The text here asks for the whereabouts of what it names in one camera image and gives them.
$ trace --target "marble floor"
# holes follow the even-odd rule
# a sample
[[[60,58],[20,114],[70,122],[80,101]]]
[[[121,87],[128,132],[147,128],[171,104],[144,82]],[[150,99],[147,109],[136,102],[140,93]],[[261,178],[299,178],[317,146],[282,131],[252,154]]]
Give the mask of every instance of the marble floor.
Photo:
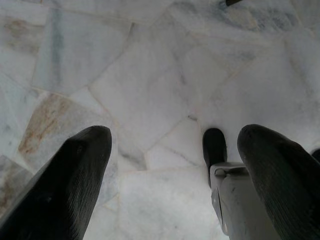
[[[85,240],[227,240],[201,139],[320,146],[320,1],[0,0],[0,215],[64,140],[111,129]]]

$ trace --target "floor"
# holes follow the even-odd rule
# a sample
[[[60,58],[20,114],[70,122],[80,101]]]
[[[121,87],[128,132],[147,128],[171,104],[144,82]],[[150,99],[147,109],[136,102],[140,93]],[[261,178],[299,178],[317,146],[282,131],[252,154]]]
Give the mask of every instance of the floor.
[[[227,240],[201,138],[320,146],[320,1],[1,0],[0,214],[65,139],[113,146],[85,240]]]

